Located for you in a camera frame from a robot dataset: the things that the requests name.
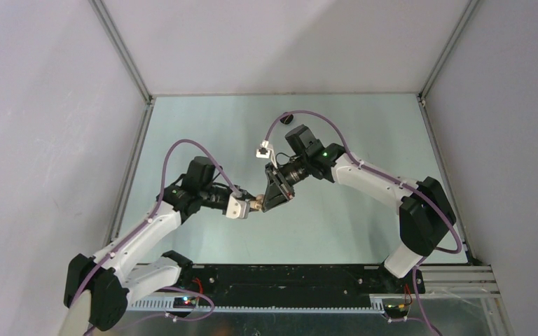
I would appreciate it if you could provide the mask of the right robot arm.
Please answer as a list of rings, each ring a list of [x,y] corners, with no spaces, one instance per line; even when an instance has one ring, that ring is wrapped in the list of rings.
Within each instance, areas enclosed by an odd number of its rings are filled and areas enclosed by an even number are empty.
[[[408,282],[407,273],[438,249],[441,240],[453,230],[456,215],[435,178],[417,181],[390,176],[356,159],[338,143],[324,146],[305,125],[288,132],[285,139],[294,152],[285,164],[278,163],[268,140],[263,140],[256,150],[258,158],[269,160],[261,210],[267,212],[291,201],[294,186],[309,176],[354,188],[395,210],[401,242],[386,257],[379,274],[380,285],[387,292],[400,291]]]

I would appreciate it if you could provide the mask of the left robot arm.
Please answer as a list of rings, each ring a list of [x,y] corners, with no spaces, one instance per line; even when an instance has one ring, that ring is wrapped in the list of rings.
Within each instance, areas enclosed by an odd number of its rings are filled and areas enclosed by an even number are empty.
[[[245,219],[259,209],[261,196],[215,182],[216,172],[211,159],[195,157],[186,173],[156,197],[142,222],[91,256],[78,254],[69,262],[64,291],[69,311],[60,335],[110,330],[136,301],[161,288],[182,292],[192,286],[192,262],[178,253],[164,253],[145,267],[137,263],[203,207],[229,219]]]

